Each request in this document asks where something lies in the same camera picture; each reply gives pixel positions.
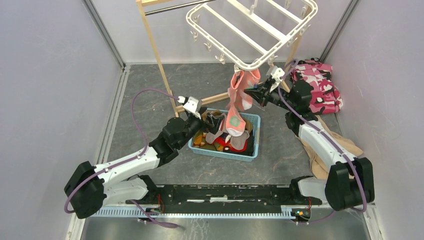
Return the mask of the white clip hanger frame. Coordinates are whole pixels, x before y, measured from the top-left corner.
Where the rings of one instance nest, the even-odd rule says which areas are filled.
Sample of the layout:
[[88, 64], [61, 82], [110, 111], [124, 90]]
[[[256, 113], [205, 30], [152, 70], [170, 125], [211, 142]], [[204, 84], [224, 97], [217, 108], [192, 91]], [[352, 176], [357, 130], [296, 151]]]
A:
[[205, 0], [185, 20], [193, 41], [217, 62], [252, 71], [297, 43], [317, 12], [315, 0]]

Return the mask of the grey brown striped sock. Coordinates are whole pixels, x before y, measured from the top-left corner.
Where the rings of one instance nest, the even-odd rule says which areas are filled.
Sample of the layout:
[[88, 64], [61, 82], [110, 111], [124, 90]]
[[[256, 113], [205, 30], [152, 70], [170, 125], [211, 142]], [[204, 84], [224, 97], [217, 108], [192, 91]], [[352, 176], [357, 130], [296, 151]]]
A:
[[205, 141], [213, 145], [217, 151], [243, 152], [247, 149], [250, 133], [245, 130], [240, 136], [233, 136], [227, 132], [218, 131], [216, 134], [208, 132]]

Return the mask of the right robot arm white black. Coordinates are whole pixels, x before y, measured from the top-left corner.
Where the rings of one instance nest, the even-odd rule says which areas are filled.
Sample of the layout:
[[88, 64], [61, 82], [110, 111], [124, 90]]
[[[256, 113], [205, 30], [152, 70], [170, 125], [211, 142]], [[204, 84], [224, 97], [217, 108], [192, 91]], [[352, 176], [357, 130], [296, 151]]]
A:
[[358, 158], [338, 143], [309, 108], [312, 87], [296, 81], [289, 92], [268, 79], [244, 93], [262, 107], [272, 103], [286, 109], [287, 127], [304, 141], [323, 161], [326, 179], [314, 176], [295, 178], [290, 183], [289, 199], [302, 204], [309, 197], [327, 202], [335, 211], [352, 209], [365, 212], [375, 199], [373, 165], [366, 157]]

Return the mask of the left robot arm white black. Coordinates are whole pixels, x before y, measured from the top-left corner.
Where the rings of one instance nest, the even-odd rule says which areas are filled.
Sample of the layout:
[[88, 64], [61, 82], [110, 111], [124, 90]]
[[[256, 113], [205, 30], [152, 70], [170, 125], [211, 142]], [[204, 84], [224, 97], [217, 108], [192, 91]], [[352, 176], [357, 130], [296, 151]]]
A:
[[127, 200], [142, 200], [153, 203], [157, 190], [144, 179], [130, 177], [146, 170], [159, 168], [178, 156], [181, 150], [196, 133], [217, 133], [224, 125], [224, 116], [207, 111], [206, 117], [187, 114], [187, 119], [169, 119], [158, 136], [142, 149], [103, 164], [92, 165], [89, 161], [80, 163], [67, 184], [64, 210], [76, 214], [78, 219], [86, 219], [103, 206]]

